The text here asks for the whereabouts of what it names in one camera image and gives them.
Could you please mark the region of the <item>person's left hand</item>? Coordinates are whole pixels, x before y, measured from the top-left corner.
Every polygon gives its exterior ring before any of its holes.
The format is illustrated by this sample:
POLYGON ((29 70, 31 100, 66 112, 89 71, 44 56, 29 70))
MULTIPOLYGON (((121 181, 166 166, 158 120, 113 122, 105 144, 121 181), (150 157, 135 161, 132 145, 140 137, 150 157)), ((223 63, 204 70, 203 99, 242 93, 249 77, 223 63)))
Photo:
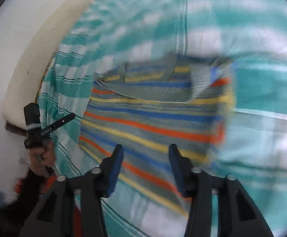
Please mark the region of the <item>person's left hand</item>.
POLYGON ((29 150, 30 169, 38 176, 48 178, 50 173, 47 168, 52 168, 56 155, 54 144, 51 139, 43 141, 43 147, 31 148, 29 150))

